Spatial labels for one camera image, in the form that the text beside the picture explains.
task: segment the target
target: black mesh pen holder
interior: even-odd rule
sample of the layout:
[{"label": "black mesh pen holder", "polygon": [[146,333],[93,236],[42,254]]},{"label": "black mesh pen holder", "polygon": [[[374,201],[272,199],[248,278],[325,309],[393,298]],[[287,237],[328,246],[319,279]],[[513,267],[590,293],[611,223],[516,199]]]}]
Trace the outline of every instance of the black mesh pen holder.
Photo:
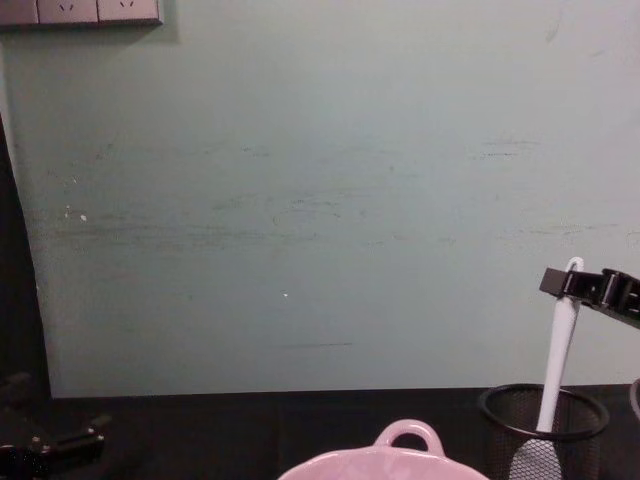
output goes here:
[{"label": "black mesh pen holder", "polygon": [[[491,480],[597,480],[599,436],[609,424],[606,408],[561,390],[553,432],[542,433],[536,431],[541,402],[541,385],[506,385],[482,394],[478,404],[489,426],[485,475]],[[514,461],[516,455],[521,459],[531,453],[535,461]],[[553,461],[545,461],[549,454]]]}]

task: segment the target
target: electrical socket panel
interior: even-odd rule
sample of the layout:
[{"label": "electrical socket panel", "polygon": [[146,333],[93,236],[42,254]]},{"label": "electrical socket panel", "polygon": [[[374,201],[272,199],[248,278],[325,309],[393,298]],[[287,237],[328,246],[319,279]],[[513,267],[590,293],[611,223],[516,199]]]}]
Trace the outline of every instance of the electrical socket panel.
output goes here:
[{"label": "electrical socket panel", "polygon": [[159,0],[98,0],[101,23],[162,23]]},{"label": "electrical socket panel", "polygon": [[38,23],[36,0],[0,0],[0,26]]},{"label": "electrical socket panel", "polygon": [[38,0],[38,12],[42,24],[98,23],[96,0]]}]

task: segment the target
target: pink ceramic bowl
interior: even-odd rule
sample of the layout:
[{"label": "pink ceramic bowl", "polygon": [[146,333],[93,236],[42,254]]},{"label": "pink ceramic bowl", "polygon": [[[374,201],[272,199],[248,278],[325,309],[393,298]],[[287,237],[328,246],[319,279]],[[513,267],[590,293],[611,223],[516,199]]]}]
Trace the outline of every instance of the pink ceramic bowl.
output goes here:
[{"label": "pink ceramic bowl", "polygon": [[[395,448],[400,435],[413,434],[428,452]],[[325,453],[285,473],[280,480],[488,480],[444,456],[436,432],[417,420],[389,425],[372,447]]]}]

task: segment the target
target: pink pot handle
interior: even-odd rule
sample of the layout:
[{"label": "pink pot handle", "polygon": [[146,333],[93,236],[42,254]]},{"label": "pink pot handle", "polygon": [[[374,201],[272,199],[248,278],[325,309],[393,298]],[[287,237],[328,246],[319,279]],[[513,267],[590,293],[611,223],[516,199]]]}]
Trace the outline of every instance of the pink pot handle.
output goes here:
[{"label": "pink pot handle", "polygon": [[419,420],[400,420],[392,423],[384,429],[374,445],[378,447],[391,447],[399,436],[406,434],[417,435],[422,438],[427,444],[429,454],[444,457],[442,443],[436,431]]}]

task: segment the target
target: white spoon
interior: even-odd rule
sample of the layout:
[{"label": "white spoon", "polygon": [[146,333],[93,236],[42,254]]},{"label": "white spoon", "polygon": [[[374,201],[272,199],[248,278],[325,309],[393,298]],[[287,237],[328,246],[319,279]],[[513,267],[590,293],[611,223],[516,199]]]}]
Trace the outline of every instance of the white spoon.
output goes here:
[{"label": "white spoon", "polygon": [[[567,265],[567,271],[584,270],[584,260],[574,257]],[[567,363],[567,355],[571,338],[576,326],[576,318],[580,309],[580,302],[568,297],[561,297],[556,301],[553,312],[553,327],[551,332],[551,347],[547,362],[547,375],[542,392],[542,405],[538,417],[538,432],[549,433],[553,430],[553,420],[556,414],[560,384]],[[548,440],[528,440],[513,456],[509,480],[526,480],[531,478],[545,478],[546,480],[562,480],[562,467],[553,442]]]}]

